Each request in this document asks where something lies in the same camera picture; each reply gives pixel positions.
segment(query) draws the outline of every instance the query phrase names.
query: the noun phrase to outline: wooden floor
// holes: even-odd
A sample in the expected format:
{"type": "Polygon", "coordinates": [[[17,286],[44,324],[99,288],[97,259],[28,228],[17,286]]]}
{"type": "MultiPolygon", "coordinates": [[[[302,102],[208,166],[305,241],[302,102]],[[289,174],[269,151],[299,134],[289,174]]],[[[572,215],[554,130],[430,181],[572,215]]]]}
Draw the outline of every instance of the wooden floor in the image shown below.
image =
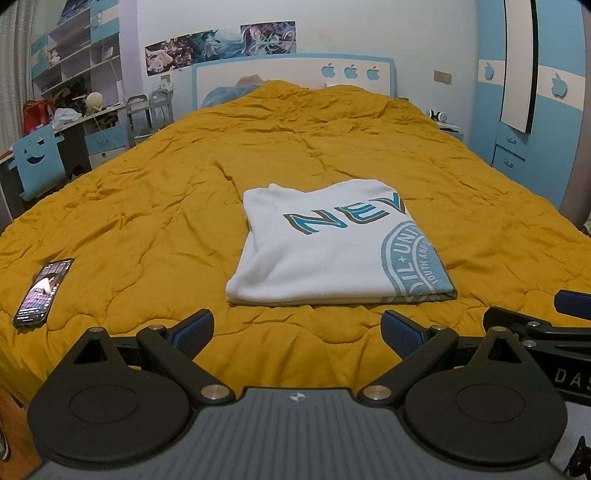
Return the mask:
{"type": "Polygon", "coordinates": [[[10,458],[0,462],[0,480],[22,480],[41,463],[27,425],[27,414],[0,389],[0,421],[10,446],[10,458]]]}

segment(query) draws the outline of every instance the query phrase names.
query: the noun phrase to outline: anime poster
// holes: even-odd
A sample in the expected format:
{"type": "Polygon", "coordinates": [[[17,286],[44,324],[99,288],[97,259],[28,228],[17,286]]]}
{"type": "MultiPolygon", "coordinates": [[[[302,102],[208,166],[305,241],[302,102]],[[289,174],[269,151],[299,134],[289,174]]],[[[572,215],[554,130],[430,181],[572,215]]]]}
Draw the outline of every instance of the anime poster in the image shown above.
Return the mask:
{"type": "Polygon", "coordinates": [[[93,0],[67,0],[64,5],[64,10],[61,11],[60,19],[57,21],[58,25],[64,23],[68,18],[73,17],[84,9],[88,8],[93,0]]]}
{"type": "Polygon", "coordinates": [[[145,48],[148,75],[169,72],[193,64],[195,52],[191,35],[171,38],[145,48]]]}
{"type": "Polygon", "coordinates": [[[273,22],[206,30],[146,47],[148,76],[204,61],[296,52],[296,23],[273,22]]]}
{"type": "Polygon", "coordinates": [[[189,67],[203,61],[242,56],[240,29],[206,30],[145,48],[148,75],[189,67]]]}
{"type": "Polygon", "coordinates": [[[296,22],[242,25],[243,56],[296,52],[296,22]]]}

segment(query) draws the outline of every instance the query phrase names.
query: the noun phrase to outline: electrical outlet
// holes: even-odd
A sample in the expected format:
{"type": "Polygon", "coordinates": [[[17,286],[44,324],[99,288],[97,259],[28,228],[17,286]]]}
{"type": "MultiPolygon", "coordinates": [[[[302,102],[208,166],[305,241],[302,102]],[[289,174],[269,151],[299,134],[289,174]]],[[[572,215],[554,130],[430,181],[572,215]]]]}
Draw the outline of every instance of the electrical outlet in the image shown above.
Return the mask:
{"type": "Polygon", "coordinates": [[[159,82],[154,82],[152,84],[152,90],[172,90],[173,83],[170,81],[170,74],[161,75],[159,82]]]}
{"type": "Polygon", "coordinates": [[[449,85],[452,82],[452,74],[435,70],[435,73],[433,74],[433,80],[449,85]]]}

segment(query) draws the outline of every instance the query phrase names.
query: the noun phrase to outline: metal screw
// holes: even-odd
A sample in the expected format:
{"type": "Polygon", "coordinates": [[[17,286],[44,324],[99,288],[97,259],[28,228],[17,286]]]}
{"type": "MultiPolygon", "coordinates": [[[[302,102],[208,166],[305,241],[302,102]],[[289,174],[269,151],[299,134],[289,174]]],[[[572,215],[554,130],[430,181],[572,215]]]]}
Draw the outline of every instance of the metal screw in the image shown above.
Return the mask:
{"type": "Polygon", "coordinates": [[[230,389],[226,385],[207,385],[201,389],[201,395],[208,400],[221,400],[230,394],[230,389]]]}
{"type": "Polygon", "coordinates": [[[386,400],[392,395],[392,390],[383,385],[370,385],[363,389],[363,396],[370,400],[386,400]]]}

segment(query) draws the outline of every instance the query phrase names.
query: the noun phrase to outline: apple cutout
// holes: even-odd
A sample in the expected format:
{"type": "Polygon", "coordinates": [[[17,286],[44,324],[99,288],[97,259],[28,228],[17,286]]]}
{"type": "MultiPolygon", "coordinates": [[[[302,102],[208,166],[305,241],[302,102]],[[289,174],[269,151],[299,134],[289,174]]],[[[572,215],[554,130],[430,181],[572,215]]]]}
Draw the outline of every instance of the apple cutout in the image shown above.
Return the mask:
{"type": "Polygon", "coordinates": [[[349,80],[357,78],[357,69],[355,68],[355,65],[345,68],[345,78],[349,80]]]}
{"type": "Polygon", "coordinates": [[[559,98],[566,97],[566,93],[569,91],[569,86],[566,85],[566,82],[560,78],[558,73],[556,77],[552,79],[552,95],[559,98]]]}
{"type": "Polygon", "coordinates": [[[322,76],[328,79],[331,79],[335,76],[335,68],[332,66],[331,63],[322,67],[322,76]]]}
{"type": "Polygon", "coordinates": [[[376,67],[369,69],[366,73],[368,76],[368,80],[371,80],[373,82],[379,80],[379,70],[376,67]]]}
{"type": "Polygon", "coordinates": [[[489,82],[494,78],[495,76],[495,69],[492,67],[492,65],[488,62],[486,62],[486,67],[484,67],[484,78],[486,78],[489,82]]]}

